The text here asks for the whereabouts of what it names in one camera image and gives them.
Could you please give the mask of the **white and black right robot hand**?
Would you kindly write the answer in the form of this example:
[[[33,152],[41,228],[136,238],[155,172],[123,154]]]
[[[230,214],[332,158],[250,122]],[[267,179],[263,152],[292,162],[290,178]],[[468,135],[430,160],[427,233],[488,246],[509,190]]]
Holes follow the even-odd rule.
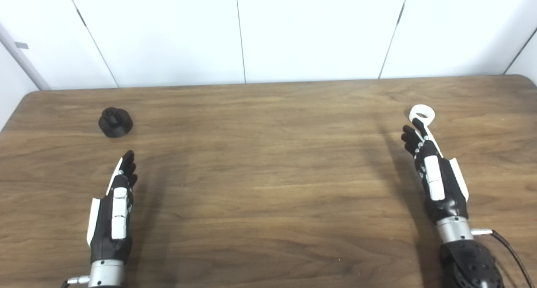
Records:
[[[428,218],[437,223],[448,217],[468,219],[467,200],[450,160],[443,158],[427,126],[419,118],[404,125],[401,140],[413,157],[425,193]]]

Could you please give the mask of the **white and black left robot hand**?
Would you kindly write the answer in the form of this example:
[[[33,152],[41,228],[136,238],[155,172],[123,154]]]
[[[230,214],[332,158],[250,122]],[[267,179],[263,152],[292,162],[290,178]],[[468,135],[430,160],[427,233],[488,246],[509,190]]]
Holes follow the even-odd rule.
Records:
[[[86,234],[90,263],[107,260],[126,263],[129,259],[133,245],[129,233],[133,187],[138,179],[135,171],[135,154],[129,150],[119,159],[105,196],[92,199]]]

